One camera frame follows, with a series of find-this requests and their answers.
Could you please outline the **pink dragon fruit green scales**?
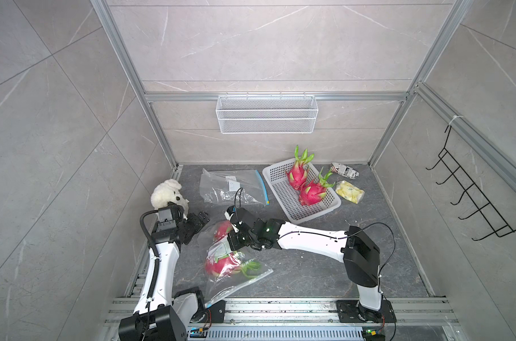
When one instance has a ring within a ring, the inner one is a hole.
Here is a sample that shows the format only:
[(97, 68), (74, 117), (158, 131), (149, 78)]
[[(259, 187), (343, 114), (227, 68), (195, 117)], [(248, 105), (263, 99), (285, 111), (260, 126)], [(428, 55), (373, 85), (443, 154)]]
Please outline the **pink dragon fruit green scales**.
[(286, 173), (290, 186), (294, 190), (300, 190), (300, 188), (306, 183), (308, 178), (308, 170), (306, 166), (314, 159), (315, 154), (309, 154), (308, 149), (305, 149), (300, 154), (299, 145), (296, 146), (295, 152), (295, 163), (290, 171)]

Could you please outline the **clear zip-top bag blue seal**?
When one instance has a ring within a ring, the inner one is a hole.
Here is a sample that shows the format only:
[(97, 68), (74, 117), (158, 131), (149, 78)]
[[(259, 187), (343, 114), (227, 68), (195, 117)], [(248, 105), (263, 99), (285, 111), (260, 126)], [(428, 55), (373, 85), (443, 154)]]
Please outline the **clear zip-top bag blue seal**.
[(258, 170), (202, 169), (200, 195), (206, 203), (268, 205), (269, 196)]

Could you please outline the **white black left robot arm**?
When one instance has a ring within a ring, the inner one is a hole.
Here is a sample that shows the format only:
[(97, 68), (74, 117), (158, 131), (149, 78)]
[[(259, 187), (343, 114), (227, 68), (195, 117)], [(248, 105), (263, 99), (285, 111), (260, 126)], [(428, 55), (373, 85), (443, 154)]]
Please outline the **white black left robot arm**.
[(119, 323), (120, 340), (187, 340), (191, 320), (208, 314), (198, 287), (174, 294), (173, 280), (181, 246), (189, 244), (209, 221), (207, 213), (185, 214), (175, 203), (141, 215), (148, 270), (133, 314)]

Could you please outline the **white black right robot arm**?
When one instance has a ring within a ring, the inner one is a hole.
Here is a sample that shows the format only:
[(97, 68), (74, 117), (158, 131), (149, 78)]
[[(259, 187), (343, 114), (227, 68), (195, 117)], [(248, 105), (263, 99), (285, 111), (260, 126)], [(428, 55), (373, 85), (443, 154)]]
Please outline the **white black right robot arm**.
[(380, 248), (363, 229), (351, 225), (347, 231), (325, 231), (301, 227), (284, 220), (260, 220), (244, 208), (230, 206), (225, 217), (233, 230), (227, 240), (232, 251), (250, 247), (263, 249), (296, 249), (323, 255), (343, 263), (347, 277), (357, 285), (358, 301), (336, 303), (340, 322), (359, 319), (366, 323), (395, 323), (392, 304), (380, 288), (383, 265)]

